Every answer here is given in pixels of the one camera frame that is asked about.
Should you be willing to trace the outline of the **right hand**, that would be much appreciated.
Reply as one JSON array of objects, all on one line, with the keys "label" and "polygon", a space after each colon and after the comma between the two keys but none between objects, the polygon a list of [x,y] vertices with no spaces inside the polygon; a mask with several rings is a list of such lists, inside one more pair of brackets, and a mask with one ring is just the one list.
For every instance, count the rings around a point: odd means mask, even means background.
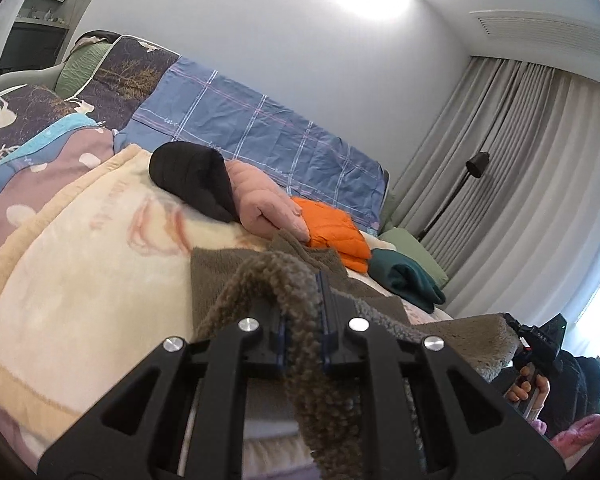
[{"label": "right hand", "polygon": [[537,420],[548,395],[550,382],[538,372],[533,364],[524,366],[516,380],[513,382],[504,398],[511,404],[521,406],[524,418],[529,422]]}]

